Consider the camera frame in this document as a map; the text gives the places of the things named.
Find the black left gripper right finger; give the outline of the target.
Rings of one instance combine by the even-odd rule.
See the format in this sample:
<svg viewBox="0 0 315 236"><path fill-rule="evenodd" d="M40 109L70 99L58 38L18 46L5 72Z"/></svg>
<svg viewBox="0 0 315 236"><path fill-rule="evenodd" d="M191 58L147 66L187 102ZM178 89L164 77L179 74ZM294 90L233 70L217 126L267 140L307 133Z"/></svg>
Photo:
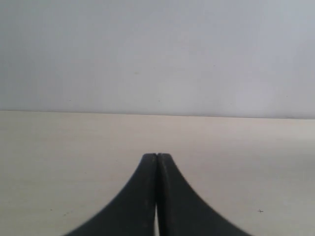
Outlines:
<svg viewBox="0 0 315 236"><path fill-rule="evenodd" d="M167 153L157 155L157 221L161 236L248 236L192 189Z"/></svg>

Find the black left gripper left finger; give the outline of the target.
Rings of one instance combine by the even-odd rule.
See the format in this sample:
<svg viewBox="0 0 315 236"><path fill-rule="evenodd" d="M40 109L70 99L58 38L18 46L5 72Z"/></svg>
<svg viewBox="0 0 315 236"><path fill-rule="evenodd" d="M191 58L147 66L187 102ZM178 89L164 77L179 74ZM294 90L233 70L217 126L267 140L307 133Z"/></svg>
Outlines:
<svg viewBox="0 0 315 236"><path fill-rule="evenodd" d="M68 236L153 236L157 155L144 154L118 195Z"/></svg>

